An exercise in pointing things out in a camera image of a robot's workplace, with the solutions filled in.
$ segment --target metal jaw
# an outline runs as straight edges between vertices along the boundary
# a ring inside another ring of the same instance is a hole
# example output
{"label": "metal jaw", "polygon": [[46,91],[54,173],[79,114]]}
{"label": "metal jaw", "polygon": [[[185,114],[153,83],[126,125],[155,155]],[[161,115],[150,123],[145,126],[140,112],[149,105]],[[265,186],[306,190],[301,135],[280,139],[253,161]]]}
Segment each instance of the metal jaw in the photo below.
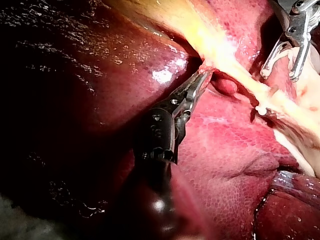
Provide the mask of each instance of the metal jaw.
{"label": "metal jaw", "polygon": [[136,161],[163,159],[177,163],[178,146],[186,136],[186,123],[211,73],[197,71],[144,114],[134,135],[133,152]]}
{"label": "metal jaw", "polygon": [[283,34],[273,47],[260,74],[265,79],[271,74],[275,60],[281,57],[284,50],[300,47],[294,65],[289,72],[292,82],[301,75],[310,47],[310,32],[320,22],[320,5],[317,0],[278,0],[270,1],[270,5],[278,17]]}

